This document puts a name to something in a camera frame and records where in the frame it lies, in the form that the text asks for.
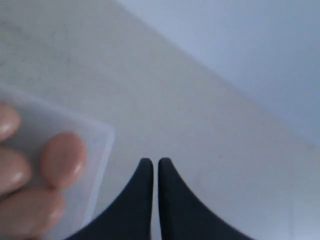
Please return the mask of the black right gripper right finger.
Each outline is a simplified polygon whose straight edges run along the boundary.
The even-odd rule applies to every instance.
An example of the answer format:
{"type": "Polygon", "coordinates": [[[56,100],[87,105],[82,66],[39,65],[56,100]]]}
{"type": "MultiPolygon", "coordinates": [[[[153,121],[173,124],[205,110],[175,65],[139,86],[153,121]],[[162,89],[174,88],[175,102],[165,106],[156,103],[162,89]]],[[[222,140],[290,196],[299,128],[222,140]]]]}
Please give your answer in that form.
{"type": "Polygon", "coordinates": [[[163,240],[249,240],[190,190],[170,158],[158,162],[158,212],[163,240]]]}

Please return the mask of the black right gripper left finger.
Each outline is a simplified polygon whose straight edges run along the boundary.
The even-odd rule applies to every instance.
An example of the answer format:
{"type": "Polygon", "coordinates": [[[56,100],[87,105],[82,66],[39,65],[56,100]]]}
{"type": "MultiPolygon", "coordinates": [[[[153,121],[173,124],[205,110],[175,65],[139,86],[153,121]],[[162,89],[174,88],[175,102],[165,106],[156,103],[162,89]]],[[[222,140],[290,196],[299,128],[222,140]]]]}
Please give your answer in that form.
{"type": "Polygon", "coordinates": [[[150,240],[153,163],[142,158],[118,197],[69,240],[150,240]]]}

